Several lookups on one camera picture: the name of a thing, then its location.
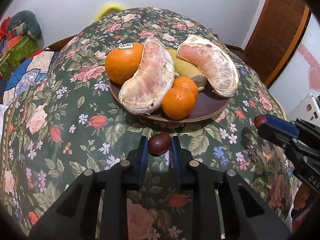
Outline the yellow fuzzy headboard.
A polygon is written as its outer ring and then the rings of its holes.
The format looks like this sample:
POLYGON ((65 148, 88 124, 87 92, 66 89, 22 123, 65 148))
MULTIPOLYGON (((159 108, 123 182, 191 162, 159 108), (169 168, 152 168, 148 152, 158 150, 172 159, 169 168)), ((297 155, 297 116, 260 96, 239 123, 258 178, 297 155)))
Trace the yellow fuzzy headboard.
POLYGON ((114 12, 119 12, 122 10, 125 10, 125 7, 120 3, 116 3, 116 2, 107 3, 95 15, 94 21, 98 21, 109 14, 112 14, 114 12))

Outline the orange box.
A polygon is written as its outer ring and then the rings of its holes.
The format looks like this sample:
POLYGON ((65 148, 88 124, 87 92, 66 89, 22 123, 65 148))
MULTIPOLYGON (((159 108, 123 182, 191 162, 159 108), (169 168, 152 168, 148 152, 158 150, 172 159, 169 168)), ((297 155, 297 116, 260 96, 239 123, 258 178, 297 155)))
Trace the orange box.
POLYGON ((8 49, 11 50, 16 44, 18 44, 18 42, 23 38, 22 35, 18 35, 16 37, 14 37, 13 39, 11 39, 10 41, 8 41, 7 45, 8 45, 8 49))

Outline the grey green plush pillow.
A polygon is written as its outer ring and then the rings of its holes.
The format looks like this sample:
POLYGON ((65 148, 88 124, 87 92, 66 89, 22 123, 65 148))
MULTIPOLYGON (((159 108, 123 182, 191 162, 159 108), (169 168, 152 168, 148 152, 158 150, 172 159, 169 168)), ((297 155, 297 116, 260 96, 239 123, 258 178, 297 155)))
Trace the grey green plush pillow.
POLYGON ((6 25, 6 32, 15 31, 17 35, 27 34, 34 40, 42 37, 40 25, 33 12, 22 10, 10 18, 6 25))

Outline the narrow peeled pomelo segment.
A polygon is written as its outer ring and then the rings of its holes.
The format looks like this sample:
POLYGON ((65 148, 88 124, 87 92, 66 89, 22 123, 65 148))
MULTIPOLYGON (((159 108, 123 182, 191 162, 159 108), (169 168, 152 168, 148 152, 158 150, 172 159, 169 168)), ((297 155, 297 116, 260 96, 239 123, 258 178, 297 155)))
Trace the narrow peeled pomelo segment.
POLYGON ((175 68, 165 45, 155 37, 144 43, 142 59, 133 77, 122 85, 119 102, 132 114, 151 114, 159 109, 172 88, 175 68))

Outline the blue patchwork quilt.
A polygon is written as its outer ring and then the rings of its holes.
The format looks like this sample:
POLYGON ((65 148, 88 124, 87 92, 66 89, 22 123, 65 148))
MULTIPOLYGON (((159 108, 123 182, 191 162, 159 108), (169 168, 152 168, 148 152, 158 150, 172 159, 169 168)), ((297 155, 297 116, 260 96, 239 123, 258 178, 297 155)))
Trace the blue patchwork quilt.
POLYGON ((59 52, 40 50, 23 61, 11 74, 3 93, 3 104, 10 105, 30 85, 40 83, 56 60, 59 52))

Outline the small mandarin orange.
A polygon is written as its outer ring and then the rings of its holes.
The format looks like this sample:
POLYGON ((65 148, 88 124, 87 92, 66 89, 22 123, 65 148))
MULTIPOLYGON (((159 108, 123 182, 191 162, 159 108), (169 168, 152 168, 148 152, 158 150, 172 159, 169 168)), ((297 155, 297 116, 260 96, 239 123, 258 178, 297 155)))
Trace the small mandarin orange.
POLYGON ((198 98, 198 95, 199 95, 198 87, 191 78, 188 78, 185 76, 178 77, 174 80, 173 87, 186 88, 193 93, 193 95, 195 96, 195 99, 198 98))
POLYGON ((173 87, 166 92, 162 100, 164 114, 173 120, 186 118, 195 107, 195 96, 187 88, 173 87))

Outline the large orange with sticker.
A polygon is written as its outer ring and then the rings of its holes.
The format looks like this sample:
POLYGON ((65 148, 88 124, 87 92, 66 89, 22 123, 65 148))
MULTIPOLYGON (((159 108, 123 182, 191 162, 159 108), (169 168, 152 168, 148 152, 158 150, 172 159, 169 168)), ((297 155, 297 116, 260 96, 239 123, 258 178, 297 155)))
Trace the large orange with sticker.
POLYGON ((109 79, 122 85, 133 77, 142 59, 144 46, 138 42, 126 43, 112 49, 105 59, 109 79))

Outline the purple round plate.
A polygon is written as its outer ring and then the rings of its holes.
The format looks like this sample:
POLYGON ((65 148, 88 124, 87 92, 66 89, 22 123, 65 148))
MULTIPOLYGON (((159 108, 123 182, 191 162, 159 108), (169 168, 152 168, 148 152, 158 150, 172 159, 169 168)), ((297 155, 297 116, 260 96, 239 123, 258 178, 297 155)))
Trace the purple round plate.
MULTIPOLYGON (((110 87, 111 92, 115 97, 115 99, 119 102, 118 94, 120 92, 122 85, 119 85, 111 80, 110 80, 110 84, 111 84, 111 87, 110 87)), ((228 98, 222 98, 216 95, 214 92, 212 92, 209 89, 209 86, 206 85, 204 88, 204 92, 200 92, 200 95, 198 95, 198 98, 196 99, 196 102, 195 102, 195 107, 193 108, 191 113, 186 118, 181 120, 176 120, 176 122, 196 122, 196 121, 206 120, 208 118, 211 118, 215 114, 219 113, 221 110, 223 110, 223 108, 226 107, 228 103, 229 103, 228 98)), ((142 114, 142 115, 151 116, 149 118, 154 120, 160 120, 165 122, 173 121, 173 119, 170 119, 164 114, 163 110, 159 110, 159 109, 155 110, 151 114, 142 114)))

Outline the brown wooden door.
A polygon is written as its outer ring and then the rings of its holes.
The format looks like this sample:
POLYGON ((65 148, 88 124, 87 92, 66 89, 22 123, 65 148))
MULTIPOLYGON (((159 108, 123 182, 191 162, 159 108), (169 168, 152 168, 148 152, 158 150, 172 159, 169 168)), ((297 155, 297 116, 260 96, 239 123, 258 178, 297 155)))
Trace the brown wooden door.
POLYGON ((311 10, 304 0, 265 0, 244 50, 248 65, 270 86, 293 57, 311 10))

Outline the red fabric flower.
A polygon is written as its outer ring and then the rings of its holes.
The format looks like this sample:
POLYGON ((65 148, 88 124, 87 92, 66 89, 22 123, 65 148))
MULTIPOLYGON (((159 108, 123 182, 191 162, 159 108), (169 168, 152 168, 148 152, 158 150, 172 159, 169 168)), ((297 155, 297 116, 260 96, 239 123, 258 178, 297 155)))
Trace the red fabric flower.
POLYGON ((10 21, 11 17, 7 17, 0 25, 0 37, 2 37, 3 35, 5 35, 7 33, 6 31, 6 27, 7 27, 7 23, 10 21))

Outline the floral green bedspread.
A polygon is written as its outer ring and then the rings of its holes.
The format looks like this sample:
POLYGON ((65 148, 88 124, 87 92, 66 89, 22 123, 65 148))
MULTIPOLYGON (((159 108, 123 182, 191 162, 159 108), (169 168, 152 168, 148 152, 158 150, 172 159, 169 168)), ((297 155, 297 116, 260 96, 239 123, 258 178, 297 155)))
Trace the floral green bedspread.
POLYGON ((190 34, 218 39, 178 13, 134 8, 92 23, 70 40, 43 81, 28 86, 4 113, 1 204, 27 235, 75 178, 87 168, 108 170, 136 148, 140 137, 177 135, 183 148, 208 167, 235 169, 280 218, 290 213, 297 188, 283 150, 261 138, 258 114, 285 118, 258 74, 235 54, 239 86, 217 116, 185 125, 128 113, 109 89, 105 57, 125 43, 154 36, 177 48, 190 34))

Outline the wide peeled pomelo piece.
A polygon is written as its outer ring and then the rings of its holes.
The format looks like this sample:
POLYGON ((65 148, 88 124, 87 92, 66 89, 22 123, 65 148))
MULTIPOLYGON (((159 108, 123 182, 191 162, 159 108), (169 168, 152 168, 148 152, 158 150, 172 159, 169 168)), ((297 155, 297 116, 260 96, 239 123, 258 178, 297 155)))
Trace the wide peeled pomelo piece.
POLYGON ((230 56, 214 42, 190 34, 179 45, 177 55, 195 65, 217 95, 231 98, 236 93, 239 83, 236 66, 230 56))

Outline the yellow sugarcane piece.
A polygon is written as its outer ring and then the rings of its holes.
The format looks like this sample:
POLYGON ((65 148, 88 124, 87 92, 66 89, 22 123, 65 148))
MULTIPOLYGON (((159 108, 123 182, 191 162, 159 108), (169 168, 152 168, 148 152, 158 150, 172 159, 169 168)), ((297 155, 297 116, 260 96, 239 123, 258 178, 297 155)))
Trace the yellow sugarcane piece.
POLYGON ((207 84, 207 78, 203 73, 193 64, 178 57, 177 50, 167 48, 175 67, 176 76, 190 78, 198 88, 198 91, 204 90, 207 84))

